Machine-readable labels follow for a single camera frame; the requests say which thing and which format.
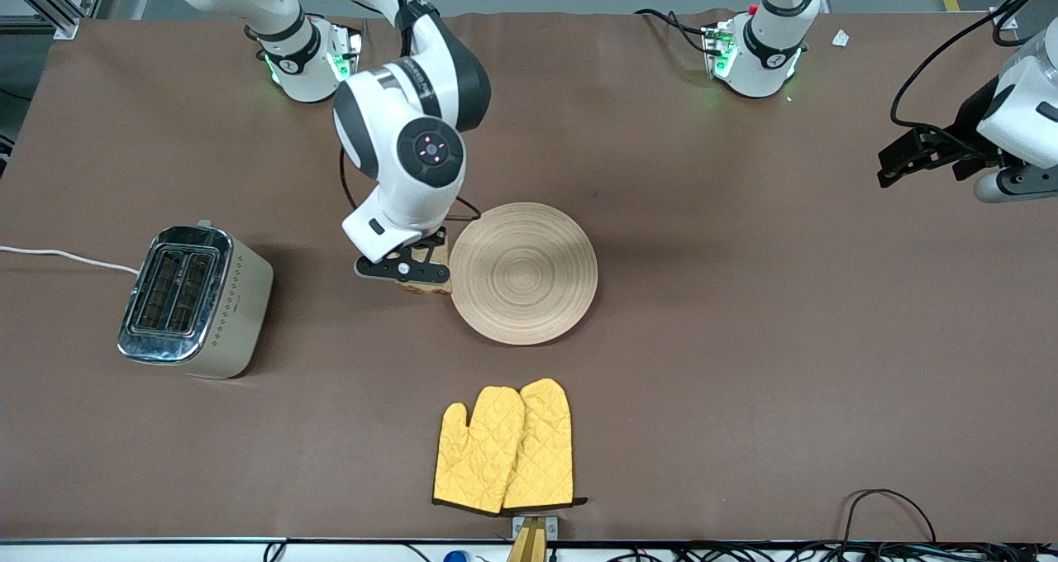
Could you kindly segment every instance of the yellow oven mitt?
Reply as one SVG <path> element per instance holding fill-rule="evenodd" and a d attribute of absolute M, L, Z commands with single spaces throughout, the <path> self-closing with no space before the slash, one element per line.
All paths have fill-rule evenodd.
<path fill-rule="evenodd" d="M 464 404 L 450 404 L 437 447 L 434 504 L 498 514 L 524 423 L 522 397 L 507 386 L 486 386 L 470 423 Z"/>
<path fill-rule="evenodd" d="M 549 378 L 522 388 L 525 430 L 514 475 L 504 496 L 505 515 L 568 508 L 573 498 L 572 422 L 566 392 Z"/>

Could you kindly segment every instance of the round wooden tray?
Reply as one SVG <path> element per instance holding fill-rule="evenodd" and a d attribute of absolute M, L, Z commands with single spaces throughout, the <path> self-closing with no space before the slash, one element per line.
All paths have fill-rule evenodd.
<path fill-rule="evenodd" d="M 510 345 L 550 341 L 587 312 L 599 284 L 591 242 L 544 204 L 497 206 L 452 249 L 452 302 L 481 334 Z"/>

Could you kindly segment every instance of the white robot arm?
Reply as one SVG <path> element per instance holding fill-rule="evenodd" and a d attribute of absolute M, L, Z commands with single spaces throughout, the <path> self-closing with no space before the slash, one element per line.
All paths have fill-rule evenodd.
<path fill-rule="evenodd" d="M 411 249 L 443 241 L 438 232 L 466 173 L 460 132 L 480 124 L 492 90 L 480 62 L 449 31 L 431 1 L 351 0 L 378 10 L 408 36 L 411 55 L 344 81 L 331 66 L 341 41 L 336 28 L 306 17 L 297 0 L 186 1 L 202 11 L 242 17 L 290 97 L 317 102 L 334 95 L 342 146 L 357 168 L 378 182 L 342 223 L 364 254 L 357 273 L 445 283 L 444 267 L 409 267 Z M 390 262 L 394 253 L 398 257 Z"/>
<path fill-rule="evenodd" d="M 707 72 L 740 95 L 774 94 L 794 76 L 820 5 L 820 0 L 762 0 L 752 15 L 741 13 L 707 30 Z"/>
<path fill-rule="evenodd" d="M 1005 167 L 975 182 L 978 199 L 1009 202 L 1058 195 L 1058 19 L 1003 66 L 977 131 L 1007 155 Z"/>
<path fill-rule="evenodd" d="M 1058 19 L 966 99 L 951 126 L 940 132 L 915 126 L 878 152 L 878 160 L 882 188 L 909 174 L 951 165 L 960 181 L 999 168 L 973 186 L 983 202 L 1058 196 Z"/>

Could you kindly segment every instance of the toaster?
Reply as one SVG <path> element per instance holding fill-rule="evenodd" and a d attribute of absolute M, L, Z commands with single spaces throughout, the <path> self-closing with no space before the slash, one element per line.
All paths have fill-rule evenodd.
<path fill-rule="evenodd" d="M 247 368 L 272 292 L 272 265 L 207 220 L 151 242 L 117 332 L 126 358 L 232 378 Z"/>

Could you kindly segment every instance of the brown table surface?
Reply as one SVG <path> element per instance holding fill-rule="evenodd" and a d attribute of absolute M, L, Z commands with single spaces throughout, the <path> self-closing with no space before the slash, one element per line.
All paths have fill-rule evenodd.
<path fill-rule="evenodd" d="M 551 204 L 599 255 L 588 315 L 532 348 L 353 274 L 328 103 L 285 98 L 242 24 L 85 22 L 0 183 L 3 243 L 136 266 L 209 218 L 276 285 L 252 370 L 205 381 L 117 353 L 131 275 L 0 257 L 0 534 L 505 534 L 431 505 L 441 413 L 552 377 L 591 498 L 567 538 L 834 538 L 889 487 L 942 540 L 1054 540 L 1058 202 L 875 180 L 896 88 L 971 19 L 820 17 L 798 75 L 744 99 L 642 17 L 454 17 L 494 91 L 463 196 Z M 396 55 L 384 24 L 368 43 Z M 905 114 L 947 124 L 1004 55 L 972 36 Z M 877 498 L 855 537 L 924 536 Z"/>

